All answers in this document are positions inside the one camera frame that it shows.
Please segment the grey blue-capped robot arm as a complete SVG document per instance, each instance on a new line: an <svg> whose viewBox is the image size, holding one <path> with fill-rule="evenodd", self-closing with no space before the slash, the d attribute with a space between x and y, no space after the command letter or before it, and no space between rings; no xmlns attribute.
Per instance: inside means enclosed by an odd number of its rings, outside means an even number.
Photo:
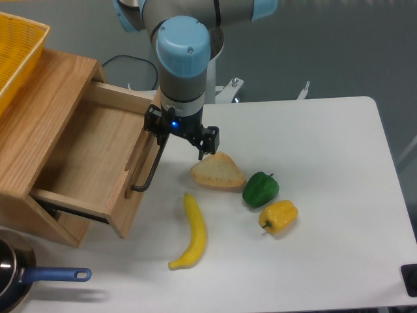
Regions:
<svg viewBox="0 0 417 313"><path fill-rule="evenodd" d="M202 125L211 31L273 14L277 1L114 1L126 31L146 31L156 54L160 105L145 113L144 130L158 145L173 134L188 140L199 157L215 154L218 127Z"/></svg>

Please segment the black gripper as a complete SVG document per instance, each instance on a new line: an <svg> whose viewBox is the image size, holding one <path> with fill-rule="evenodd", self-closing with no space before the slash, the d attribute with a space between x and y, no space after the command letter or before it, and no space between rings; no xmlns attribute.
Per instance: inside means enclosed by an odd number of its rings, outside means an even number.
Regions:
<svg viewBox="0 0 417 313"><path fill-rule="evenodd" d="M216 126L202 126L203 108L189 116L179 116L170 108L161 109L151 104L144 115L143 129L152 133L158 145L165 145L169 134L188 140L198 148L198 159L215 155L220 145L220 129Z"/></svg>

